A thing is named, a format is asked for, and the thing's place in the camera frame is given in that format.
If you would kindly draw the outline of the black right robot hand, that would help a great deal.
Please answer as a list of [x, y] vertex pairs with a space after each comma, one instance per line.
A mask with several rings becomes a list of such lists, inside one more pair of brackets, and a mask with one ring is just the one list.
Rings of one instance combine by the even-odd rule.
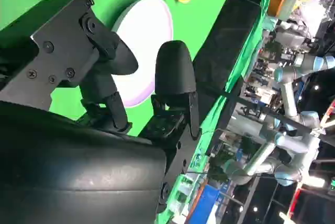
[[138, 62], [93, 0], [42, 0], [1, 31], [1, 223], [154, 223], [202, 134], [186, 44], [165, 42], [138, 137], [113, 75]]

